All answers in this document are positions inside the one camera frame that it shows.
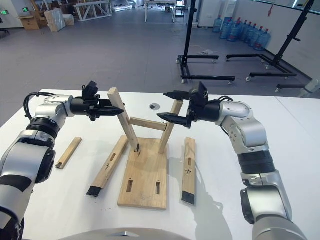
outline wooden stick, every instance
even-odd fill
[[[125,135],[127,136],[131,147],[134,149],[135,152],[139,152],[139,142],[136,136],[136,133],[130,124],[130,119],[125,109],[124,103],[121,100],[120,94],[116,87],[110,88],[108,92],[108,97],[112,103],[112,106],[117,107],[119,109],[124,110],[123,113],[118,115],[118,119],[122,125]]]
[[[196,140],[187,137],[184,142],[182,201],[195,204],[196,193]]]
[[[165,131],[167,128],[166,123],[145,120],[137,117],[130,117],[130,124],[160,131]]]
[[[174,100],[174,103],[173,103],[173,106],[172,106],[172,109],[171,109],[171,113],[172,114],[179,114],[183,104],[184,104],[184,101]],[[167,145],[168,140],[170,138],[170,135],[172,133],[172,130],[174,129],[174,126],[175,126],[174,123],[168,122],[166,124],[166,129],[162,134],[162,137],[161,137],[161,140],[160,140],[160,144],[159,144],[159,149],[158,149],[158,153],[159,154],[163,154],[164,153],[166,145]]]
[[[92,185],[86,193],[87,195],[97,197],[101,189],[105,188],[108,180],[118,165],[118,162],[125,151],[127,144],[128,139],[126,135],[122,135],[117,144],[114,146],[114,149],[112,150],[108,159],[105,161],[98,175],[95,177]]]
[[[71,144],[68,146],[68,148],[65,150],[64,154],[61,156],[58,163],[55,165],[57,169],[63,169],[69,159],[71,158],[72,154],[74,154],[75,150],[81,143],[82,138],[81,137],[75,137]]]

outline wooden base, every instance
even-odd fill
[[[138,138],[140,151],[130,150],[119,206],[148,209],[167,207],[167,150],[158,153],[160,139]]]

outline cardboard box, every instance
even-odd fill
[[[63,14],[63,19],[66,26],[75,25],[75,18],[71,14]]]
[[[66,26],[62,11],[60,8],[55,8],[51,11],[44,12],[45,18],[48,22],[48,27],[52,33],[56,33]]]
[[[26,15],[26,16],[19,16],[18,17],[21,20],[22,25],[24,26],[24,29],[29,30],[39,30],[39,24],[35,16],[33,15]]]

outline white table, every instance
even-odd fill
[[[43,90],[56,94],[80,96],[81,91]],[[120,93],[130,117],[161,121],[156,113],[169,112],[173,100],[160,93]],[[281,172],[293,209],[293,221],[309,240],[320,235],[319,141],[315,141],[279,100],[270,96],[231,96],[249,104],[268,134],[270,152]],[[35,97],[30,109],[43,102]],[[308,109],[297,99],[298,109]],[[149,105],[160,104],[152,111]],[[185,116],[188,102],[182,107]],[[308,125],[317,127],[320,113],[311,115]],[[0,154],[16,139],[29,121],[19,110],[0,128]],[[142,138],[159,138],[161,132],[134,126]],[[175,126],[168,142],[167,210],[150,210],[117,205],[129,155],[127,147],[109,184],[97,198],[86,195],[101,166],[119,137],[124,134],[116,116],[92,122],[86,116],[68,118],[56,139],[56,161],[74,137],[83,140],[63,170],[54,168],[49,180],[37,184],[25,214],[25,239],[56,240],[82,232],[105,228],[155,228],[180,234],[191,240],[249,240],[252,226],[242,214],[238,158],[228,137],[213,123],[199,121],[191,129]],[[181,202],[184,139],[196,139],[196,205]]]
[[[319,120],[320,104],[319,99],[296,98],[296,97],[277,97],[279,102],[294,116],[308,134],[319,142],[320,126],[310,124],[310,119]]]
[[[173,4],[172,10],[172,22],[175,22],[176,19],[176,7],[177,7],[177,0],[144,0],[144,22],[147,22],[147,10],[148,4]]]

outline black metal frame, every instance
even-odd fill
[[[281,89],[303,89],[306,85],[303,84],[278,84],[275,92],[279,92]]]
[[[219,58],[217,55],[188,55],[189,52],[189,45],[190,45],[190,38],[191,38],[191,32],[192,32],[192,25],[193,25],[193,19],[194,14],[197,12],[196,10],[196,0],[191,0],[191,8],[189,13],[189,20],[188,20],[188,28],[186,33],[186,40],[185,40],[185,46],[184,46],[184,54],[179,55],[176,63],[180,64],[180,70],[181,70],[181,78],[182,83],[185,83],[185,80],[227,80],[229,81],[229,84],[231,84],[236,77],[235,76],[208,76],[208,75],[191,75],[189,66],[188,66],[188,59],[213,59],[216,60]]]
[[[226,56],[226,60],[229,61],[231,58],[260,58],[261,61],[265,61],[270,66],[275,67],[276,69],[280,70],[282,73],[277,72],[251,72],[249,77],[246,78],[246,81],[249,82],[251,78],[254,77],[295,77],[297,76],[296,73],[291,72],[284,66],[280,65],[280,61],[287,50],[289,44],[292,40],[296,40],[300,42],[301,40],[297,38],[297,35],[304,25],[305,21],[307,20],[306,16],[309,13],[309,10],[311,9],[312,5],[314,4],[315,0],[309,0],[307,5],[305,6],[304,10],[302,11],[300,17],[296,21],[293,29],[291,30],[290,34],[287,36],[286,41],[282,45],[280,51],[275,55],[274,59],[271,59],[263,54],[229,54]]]

